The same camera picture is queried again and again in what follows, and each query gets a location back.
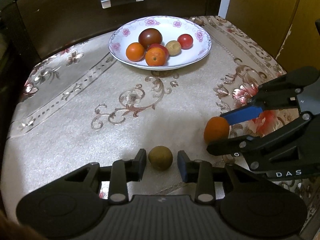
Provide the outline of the small green-brown longan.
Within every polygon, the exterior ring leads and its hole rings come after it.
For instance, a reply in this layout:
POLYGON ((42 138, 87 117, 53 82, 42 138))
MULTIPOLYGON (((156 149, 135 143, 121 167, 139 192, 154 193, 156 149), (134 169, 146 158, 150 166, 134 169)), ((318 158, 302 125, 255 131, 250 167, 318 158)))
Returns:
POLYGON ((173 155, 169 148, 156 146, 148 154, 151 166, 159 171, 167 170, 173 162, 173 155))

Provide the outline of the orange mandarin back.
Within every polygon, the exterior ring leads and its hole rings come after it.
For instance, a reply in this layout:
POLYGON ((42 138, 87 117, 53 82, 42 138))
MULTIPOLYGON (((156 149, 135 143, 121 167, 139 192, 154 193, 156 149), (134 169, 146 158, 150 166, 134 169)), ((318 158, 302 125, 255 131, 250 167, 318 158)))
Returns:
POLYGON ((227 139, 229 136, 229 123, 221 117, 215 116, 210 118, 204 129, 204 142, 208 145, 211 142, 227 139))

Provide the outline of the small red tomato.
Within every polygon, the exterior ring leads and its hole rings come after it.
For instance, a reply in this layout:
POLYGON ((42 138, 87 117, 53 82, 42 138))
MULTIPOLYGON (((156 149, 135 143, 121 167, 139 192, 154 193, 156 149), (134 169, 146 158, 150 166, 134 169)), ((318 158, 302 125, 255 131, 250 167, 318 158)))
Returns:
POLYGON ((182 49, 190 49, 193 46, 193 38, 189 34, 182 34, 177 41, 180 43, 182 49))
POLYGON ((149 45, 149 47, 147 48, 147 51, 149 51, 152 48, 160 48, 161 50, 163 50, 165 53, 165 59, 166 60, 168 59, 169 51, 167 50, 167 48, 165 46, 158 44, 158 43, 153 43, 153 44, 149 45))

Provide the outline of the tan round fruit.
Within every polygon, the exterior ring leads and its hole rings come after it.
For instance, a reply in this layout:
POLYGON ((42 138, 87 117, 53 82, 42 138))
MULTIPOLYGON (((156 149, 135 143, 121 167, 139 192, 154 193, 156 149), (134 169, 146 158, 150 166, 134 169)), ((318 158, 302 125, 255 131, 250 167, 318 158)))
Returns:
POLYGON ((172 41, 169 41, 165 47, 167 48, 168 52, 169 52, 169 55, 170 56, 176 56, 178 55, 182 48, 181 48, 181 44, 178 42, 178 41, 175 41, 175 40, 172 40, 172 41))

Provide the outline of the small orange mandarin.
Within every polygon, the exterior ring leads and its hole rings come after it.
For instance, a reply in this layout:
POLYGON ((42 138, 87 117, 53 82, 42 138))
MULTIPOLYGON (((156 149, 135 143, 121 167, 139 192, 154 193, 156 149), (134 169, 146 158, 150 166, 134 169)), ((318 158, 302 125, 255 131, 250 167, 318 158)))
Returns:
POLYGON ((155 47, 146 52, 145 61, 148 66, 163 66, 166 62, 166 55, 163 49, 155 47))

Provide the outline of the large dark red tomato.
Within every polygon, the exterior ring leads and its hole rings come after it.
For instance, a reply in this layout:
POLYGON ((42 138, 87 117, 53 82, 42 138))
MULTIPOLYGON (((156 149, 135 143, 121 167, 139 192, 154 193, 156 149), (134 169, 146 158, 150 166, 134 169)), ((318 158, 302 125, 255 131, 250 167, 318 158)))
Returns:
POLYGON ((147 49, 153 43, 162 43, 163 37, 161 33, 154 28, 148 28, 142 31, 138 37, 138 42, 147 49))

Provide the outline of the brown wooden cabinet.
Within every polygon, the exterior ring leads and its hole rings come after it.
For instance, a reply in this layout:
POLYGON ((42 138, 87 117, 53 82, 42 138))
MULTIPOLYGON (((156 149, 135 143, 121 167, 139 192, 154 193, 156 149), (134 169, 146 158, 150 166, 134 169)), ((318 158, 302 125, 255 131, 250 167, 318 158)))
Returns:
POLYGON ((319 68, 319 0, 230 0, 226 18, 287 72, 319 68))

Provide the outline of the white floral plate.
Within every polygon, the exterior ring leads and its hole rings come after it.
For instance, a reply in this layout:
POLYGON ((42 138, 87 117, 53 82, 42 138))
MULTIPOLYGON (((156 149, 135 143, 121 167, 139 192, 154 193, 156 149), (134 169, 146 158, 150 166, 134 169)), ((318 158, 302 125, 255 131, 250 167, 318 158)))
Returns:
POLYGON ((175 16, 147 16, 119 27, 110 37, 108 48, 117 60, 130 66, 146 70, 173 70, 205 58, 212 48, 212 39, 207 31, 190 20, 175 16), (189 35, 193 39, 192 44, 175 56, 169 55, 162 66, 150 66, 144 58, 132 61, 126 55, 132 43, 139 42, 149 47, 158 41, 165 46, 168 42, 177 42, 181 35, 189 35))

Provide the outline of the dark wooden drawer cabinet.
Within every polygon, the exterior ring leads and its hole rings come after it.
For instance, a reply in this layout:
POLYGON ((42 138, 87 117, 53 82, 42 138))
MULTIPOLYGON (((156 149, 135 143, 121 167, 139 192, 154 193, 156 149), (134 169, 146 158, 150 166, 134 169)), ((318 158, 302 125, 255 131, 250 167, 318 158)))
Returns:
POLYGON ((146 16, 205 16, 221 0, 144 0, 103 9, 100 0, 1 0, 1 33, 45 59, 68 46, 146 16))

